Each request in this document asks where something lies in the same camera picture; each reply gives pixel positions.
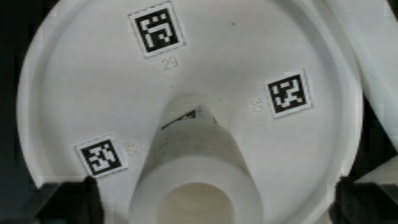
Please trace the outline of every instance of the white plastic plate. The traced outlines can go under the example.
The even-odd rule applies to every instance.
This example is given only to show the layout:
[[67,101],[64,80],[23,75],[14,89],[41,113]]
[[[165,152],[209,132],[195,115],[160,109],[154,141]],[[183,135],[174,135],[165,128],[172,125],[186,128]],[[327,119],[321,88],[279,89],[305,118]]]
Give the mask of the white plastic plate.
[[[106,223],[128,223],[160,116],[170,101],[190,94],[209,97],[224,108],[218,123],[238,142],[265,223],[313,223],[321,215],[355,157],[362,93],[348,41],[330,11],[314,2],[172,0],[174,15],[161,16],[151,10],[167,9],[167,1],[60,1],[25,59],[19,137],[41,186],[83,179],[76,146],[112,136],[128,169],[98,178]],[[151,18],[138,28],[131,21],[140,16]],[[170,23],[177,28],[167,32]],[[273,97],[297,103],[304,91],[311,105],[273,116],[266,83],[291,72],[304,74],[305,91],[291,90],[298,84],[284,80],[279,91],[288,95]]]

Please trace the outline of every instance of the white curved surface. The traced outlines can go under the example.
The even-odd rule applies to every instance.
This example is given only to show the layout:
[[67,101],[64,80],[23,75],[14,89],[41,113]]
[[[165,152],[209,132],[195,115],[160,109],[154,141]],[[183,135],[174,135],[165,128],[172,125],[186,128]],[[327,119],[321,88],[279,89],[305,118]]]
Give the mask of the white curved surface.
[[208,184],[224,192],[234,209],[233,223],[261,223],[261,200],[247,173],[227,162],[202,156],[177,158],[144,178],[131,202],[130,223],[158,223],[163,198],[192,183]]
[[[261,191],[265,223],[311,223],[352,165],[362,115],[352,52],[339,27],[323,20],[330,12],[321,3],[172,1],[186,46],[144,59],[126,16],[156,3],[64,0],[42,23],[18,96],[35,184],[83,178],[73,146],[112,133],[119,148],[133,145],[130,168],[99,179],[99,191],[106,223],[126,223],[161,111],[179,96],[202,94],[229,111],[224,127]],[[179,65],[165,71],[169,56]],[[273,119],[263,82],[298,69],[314,106]]]
[[233,203],[218,188],[193,183],[174,189],[163,199],[158,224],[231,224]]
[[385,0],[327,0],[360,65],[362,87],[398,149],[398,21]]

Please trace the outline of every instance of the white sticker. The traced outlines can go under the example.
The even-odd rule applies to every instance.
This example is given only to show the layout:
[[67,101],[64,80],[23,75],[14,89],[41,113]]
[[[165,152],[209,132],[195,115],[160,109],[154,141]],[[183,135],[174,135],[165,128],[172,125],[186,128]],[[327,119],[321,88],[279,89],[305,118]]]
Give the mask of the white sticker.
[[281,117],[313,106],[304,70],[265,83],[265,92],[273,117]]
[[130,14],[130,23],[145,58],[185,45],[170,2]]
[[80,144],[74,149],[92,177],[99,178],[128,168],[110,135]]

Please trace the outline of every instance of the dark background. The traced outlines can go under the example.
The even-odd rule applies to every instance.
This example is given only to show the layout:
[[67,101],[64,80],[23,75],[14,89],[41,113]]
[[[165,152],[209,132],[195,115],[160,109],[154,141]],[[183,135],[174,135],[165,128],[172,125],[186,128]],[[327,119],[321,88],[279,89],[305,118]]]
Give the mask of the dark background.
[[[398,0],[389,2],[398,15]],[[0,220],[12,215],[37,191],[18,141],[16,91],[30,40],[55,3],[57,0],[0,0]],[[366,103],[352,179],[357,179],[394,155],[394,147]]]

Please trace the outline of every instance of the printed number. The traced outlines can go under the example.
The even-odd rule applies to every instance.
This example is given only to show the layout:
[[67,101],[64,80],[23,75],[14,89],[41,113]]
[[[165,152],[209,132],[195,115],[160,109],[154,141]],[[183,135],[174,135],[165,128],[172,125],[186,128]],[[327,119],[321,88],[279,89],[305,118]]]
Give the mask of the printed number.
[[133,141],[126,141],[124,142],[124,151],[128,153],[128,155],[133,155],[135,153],[142,153],[142,146],[133,142]]
[[252,104],[252,111],[254,112],[261,112],[263,111],[263,105],[261,105],[261,103],[263,103],[263,100],[261,100],[261,98],[256,98],[254,100],[252,100],[252,102],[250,102],[250,104]]
[[172,68],[177,67],[177,59],[174,56],[170,56],[167,59],[161,60],[161,64],[163,64],[163,69],[170,70]]

